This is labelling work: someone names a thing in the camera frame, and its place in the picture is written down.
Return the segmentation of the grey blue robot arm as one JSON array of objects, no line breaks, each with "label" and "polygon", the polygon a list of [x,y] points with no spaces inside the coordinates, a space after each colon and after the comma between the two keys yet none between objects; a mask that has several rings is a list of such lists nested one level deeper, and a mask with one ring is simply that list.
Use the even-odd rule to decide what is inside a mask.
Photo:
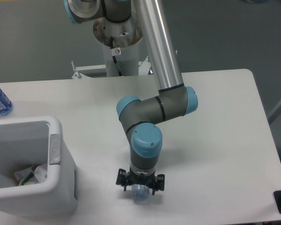
[{"label": "grey blue robot arm", "polygon": [[156,174],[163,145],[158,124],[185,116],[198,107],[193,88],[185,86],[160,0],[66,0],[73,23],[93,21],[93,33],[102,46],[108,76],[138,75],[138,48],[146,44],[149,68],[157,95],[127,96],[116,106],[130,146],[128,170],[119,169],[116,184],[143,185],[163,191],[165,176]]}]

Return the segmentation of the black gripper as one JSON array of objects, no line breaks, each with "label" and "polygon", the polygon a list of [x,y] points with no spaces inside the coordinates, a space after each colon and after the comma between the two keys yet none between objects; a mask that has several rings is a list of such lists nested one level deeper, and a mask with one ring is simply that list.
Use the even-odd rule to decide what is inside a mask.
[{"label": "black gripper", "polygon": [[124,169],[118,170],[116,185],[122,186],[124,191],[126,191],[127,186],[134,184],[149,187],[152,189],[152,195],[154,195],[156,191],[164,191],[165,175],[159,174],[155,176],[155,172],[150,175],[140,175],[139,173],[134,173],[131,168],[129,172]]}]

